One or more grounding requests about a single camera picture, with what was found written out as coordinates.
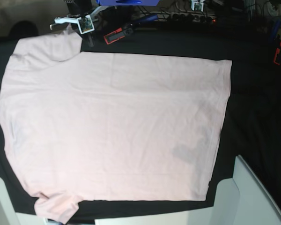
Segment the pink T-shirt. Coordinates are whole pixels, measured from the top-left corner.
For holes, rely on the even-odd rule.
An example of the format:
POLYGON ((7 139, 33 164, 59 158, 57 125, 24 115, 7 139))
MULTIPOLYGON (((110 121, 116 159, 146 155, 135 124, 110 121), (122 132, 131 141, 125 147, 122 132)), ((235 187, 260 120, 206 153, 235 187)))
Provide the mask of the pink T-shirt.
POLYGON ((24 38, 0 90, 7 159, 38 216, 81 201, 204 201, 232 61, 82 52, 71 28, 24 38))

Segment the white power strip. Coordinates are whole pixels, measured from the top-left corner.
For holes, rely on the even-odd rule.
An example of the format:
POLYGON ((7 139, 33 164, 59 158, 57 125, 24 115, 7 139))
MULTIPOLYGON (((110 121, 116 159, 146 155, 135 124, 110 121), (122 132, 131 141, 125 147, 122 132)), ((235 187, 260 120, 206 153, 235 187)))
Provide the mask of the white power strip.
POLYGON ((217 22, 215 15, 209 15, 204 13, 169 13, 167 20, 180 21, 186 23, 206 23, 213 24, 217 22))

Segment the red clamp at right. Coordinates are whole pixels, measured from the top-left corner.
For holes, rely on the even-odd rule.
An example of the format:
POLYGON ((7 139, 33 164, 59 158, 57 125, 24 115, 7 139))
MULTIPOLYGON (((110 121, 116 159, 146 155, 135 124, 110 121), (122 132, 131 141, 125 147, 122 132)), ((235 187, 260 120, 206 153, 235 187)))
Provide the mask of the red clamp at right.
POLYGON ((276 65, 281 64, 281 38, 278 34, 279 28, 281 26, 281 21, 277 20, 274 24, 274 45, 275 45, 275 53, 273 63, 276 65))

